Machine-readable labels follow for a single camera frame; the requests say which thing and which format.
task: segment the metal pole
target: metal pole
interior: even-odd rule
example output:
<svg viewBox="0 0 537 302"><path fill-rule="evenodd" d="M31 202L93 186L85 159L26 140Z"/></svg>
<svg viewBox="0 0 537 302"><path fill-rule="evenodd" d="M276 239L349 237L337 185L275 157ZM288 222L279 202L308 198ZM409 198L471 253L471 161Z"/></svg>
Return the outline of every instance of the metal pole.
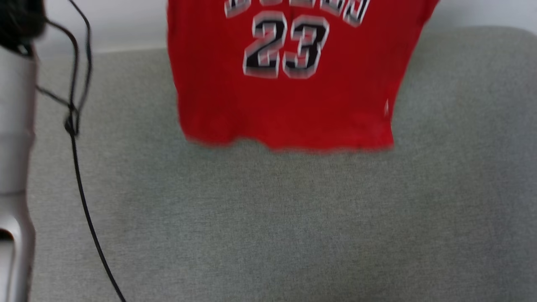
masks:
<svg viewBox="0 0 537 302"><path fill-rule="evenodd" d="M28 301L31 285L35 229L26 187L36 82L34 57L0 47L0 302Z"/></svg>

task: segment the black wire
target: black wire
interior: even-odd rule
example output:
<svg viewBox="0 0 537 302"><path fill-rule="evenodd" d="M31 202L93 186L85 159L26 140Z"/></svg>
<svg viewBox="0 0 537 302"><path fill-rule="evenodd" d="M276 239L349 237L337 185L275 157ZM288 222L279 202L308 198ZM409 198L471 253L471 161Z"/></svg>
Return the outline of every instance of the black wire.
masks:
<svg viewBox="0 0 537 302"><path fill-rule="evenodd" d="M84 91L82 92L82 96L80 97L80 103L78 103L78 110L82 111L86 103L86 99L88 97L88 89L90 86L91 74L93 72L93 62L92 62L93 55L91 53L91 25L88 19L86 18L86 15L84 15L84 13L82 12L82 10L80 10L78 5L76 5L76 3L73 0L68 0L68 1L73 5L73 7L80 14L80 16L82 16L82 19L84 19L84 23L86 23L86 46L85 47L86 47L86 57L88 59L88 69L86 71Z"/></svg>
<svg viewBox="0 0 537 302"><path fill-rule="evenodd" d="M82 207L84 208L84 214L86 216L86 220L88 221L88 227L90 229L91 237L93 238L93 242L95 243L95 247L97 248L97 253L99 254L101 262L103 263L103 267L104 267L104 269L106 271L106 274L108 275L108 278L110 279L110 282L112 283L112 286L115 289L115 292L117 293L119 299L122 302L126 302L123 294L121 293L121 290L120 290L117 282L114 279L114 276L112 275L110 267L108 266L108 263L107 263L106 258L104 256L104 253L103 253L103 249L100 246L99 239L97 238L97 233L95 232L95 228L93 227L93 222L91 221L90 211L88 209L88 203L86 201L86 195L84 193L84 187L82 185L82 177L81 177L81 174L80 174L80 165L79 165L79 162L78 162L78 152L77 152L77 148L76 148L76 136L79 133L78 130L79 130L80 116L79 116L79 114L77 115L76 121L73 121L73 118L74 118L75 110L77 110L77 112L80 113L80 110L82 108L81 106L83 106L85 101L86 101L86 97L87 97L87 94L88 94L88 89L89 89L90 81L91 81L91 72L92 72L92 54L91 54L91 45L90 45L91 26L90 26L88 20L86 19L86 16L81 12L81 10L78 8L78 6L72 0L69 0L69 2L71 2L71 4L75 7L75 9L81 14L81 16L83 17L84 21L86 22L86 26L88 28L88 34L87 34L87 37L86 37L87 38L87 41L86 41L86 54L88 56L88 71L86 73L86 79L85 79L85 83L84 83L84 91L83 91L83 94L82 94L81 102L80 102L79 108L76 109L75 105L74 105L74 93L75 93L76 78L77 78L76 76L77 76L77 71L78 71L78 44L76 42L76 39L74 39L74 36L71 33L67 33L68 31L67 32L64 31L67 34L67 36L69 37L69 39L71 39L71 42L73 43L73 46L74 46L74 52L75 52L75 59L74 59L74 63L73 63L74 64L74 67L73 67L74 71L73 71L73 75L72 75L71 92L70 92L70 97L69 97L69 117L68 117L68 119L66 121L66 130L67 130L67 132L69 133L69 135L71 137L72 155L73 155L73 162L74 162L74 165L75 165L76 181L77 181L77 184L78 184L78 190L80 192L80 198L81 198L81 201L82 201ZM57 26L57 24L54 24L52 22L48 22L48 23L51 24L52 26L55 26L56 28L59 28Z"/></svg>
<svg viewBox="0 0 537 302"><path fill-rule="evenodd" d="M56 102L64 105L65 107L69 108L69 102L64 100L63 98L55 95L53 92L45 89L45 88L42 88L42 87L39 87L39 86L36 86L36 89L38 92L40 92L42 95L45 95L53 100L55 100Z"/></svg>
<svg viewBox="0 0 537 302"><path fill-rule="evenodd" d="M4 7L8 11L10 11L12 13L21 13L21 14L26 15L29 18L36 18L36 19L43 20L46 23L48 23L50 26L55 27L56 29L58 29L58 30L62 31L63 33L65 33L67 35L67 37L71 40L71 43L73 45L73 51L74 51L74 61L73 61L73 67L72 67L69 101L66 101L66 100L58 97L56 94L54 94L54 93L52 93L52 92L50 92L50 91L48 91L48 90L46 90L44 88L37 87L37 90L40 93L52 98L53 100L59 102L60 104L66 105L69 108L69 115L68 115L68 117L66 119L66 122L65 122L65 128L66 128L66 130L69 133L69 136L71 138L71 146L72 146L73 162L74 162L74 166L75 166L76 181L77 181L77 184L78 184L78 190L80 192L80 198L81 198L81 201L82 201L82 207L84 208L84 214L86 216L86 220L88 221L88 226L89 226L89 229L90 229L91 236L93 238L93 242L95 243L95 247L97 248L97 252L99 254L101 262L103 263L103 267L104 267L104 269L106 271L106 274L108 275L108 278L110 279L110 282L112 283L112 285L113 285L113 287L115 289L115 292L117 293L119 299L122 302L126 302L123 294L121 293L121 290L119 289L119 286L118 286L117 282L114 279L114 276L112 275L110 267L108 266L108 263L106 262L106 258L104 256L103 250L102 250L102 248L100 246L99 239L97 238L97 233L95 232L95 228L93 227L93 222L91 221L91 216L90 216L90 212L89 212L89 209L88 209L88 203L86 201L86 195L84 193L84 187L82 185L82 177L81 177L81 174L80 174L80 165L79 165L79 162L78 162L78 152L77 152L77 148L76 148L76 137L78 136L78 133L79 133L80 111L81 111L82 106L84 105L84 103L86 101L86 98L87 98L87 95L88 95L88 90L89 90L90 81L91 81L91 75L92 75L92 68L93 68L93 66L92 66L91 44L90 44L91 26L90 26L90 23L88 22L88 19L86 18L84 13L82 13L82 11L78 8L76 3L73 0L69 0L69 2L75 7L75 9L78 11L78 13L82 16L82 18L84 19L84 22L86 23L86 28L87 28L86 55L88 57L88 70L86 72L84 90L83 90L83 93L82 93L82 96L81 96L81 101L80 101L78 109L75 106L75 89L76 89L76 80L77 80L77 75L78 75L79 50L78 50L78 43L76 41L75 36L68 29L66 29L65 27L63 27L63 26L61 26L61 25L49 20L46 16L38 15L36 13L19 11L19 10L14 9L13 7L10 7L10 6L0 5L0 8Z"/></svg>

